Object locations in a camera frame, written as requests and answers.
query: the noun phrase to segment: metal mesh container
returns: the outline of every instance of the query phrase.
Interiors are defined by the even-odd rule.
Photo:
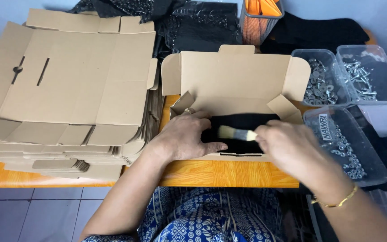
[[[241,8],[240,28],[243,34],[243,44],[261,45],[271,30],[277,24],[277,21],[285,16],[285,10],[282,0],[276,3],[282,12],[281,16],[251,15],[246,11],[245,0]]]

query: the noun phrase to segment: person's right hand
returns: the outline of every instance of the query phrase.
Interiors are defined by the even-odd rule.
[[[347,196],[353,185],[341,166],[319,147],[306,125],[271,120],[259,126],[256,141],[283,172],[301,181],[316,195],[324,193],[329,203]],[[335,193],[335,198],[326,194]]]

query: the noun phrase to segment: white floor tile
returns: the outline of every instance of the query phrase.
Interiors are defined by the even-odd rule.
[[[69,242],[80,200],[32,200],[19,242]]]
[[[77,214],[76,227],[74,229],[74,235],[72,242],[77,242],[80,233],[88,222],[89,218],[92,217],[93,213],[98,209],[102,200],[82,200],[80,202],[79,212]]]
[[[111,186],[83,187],[82,199],[104,199]]]
[[[36,188],[32,199],[80,199],[83,187]]]
[[[16,242],[28,211],[29,201],[0,201],[0,242]]]
[[[31,199],[33,188],[0,188],[0,200]]]

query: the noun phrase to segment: stack of flattened cardboard boxes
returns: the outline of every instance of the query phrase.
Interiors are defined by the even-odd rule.
[[[116,180],[137,159],[163,107],[153,22],[139,21],[30,9],[26,26],[7,23],[0,36],[5,169]]]

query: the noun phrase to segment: open cardboard box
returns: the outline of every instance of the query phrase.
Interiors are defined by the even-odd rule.
[[[249,45],[222,45],[219,52],[167,56],[162,63],[163,95],[182,94],[170,118],[185,108],[212,116],[276,113],[281,120],[303,124],[301,112],[288,100],[302,101],[309,64],[290,55],[255,54]],[[212,153],[200,160],[270,161],[266,154]]]
[[[143,124],[153,22],[30,9],[0,36],[0,142],[122,146]]]

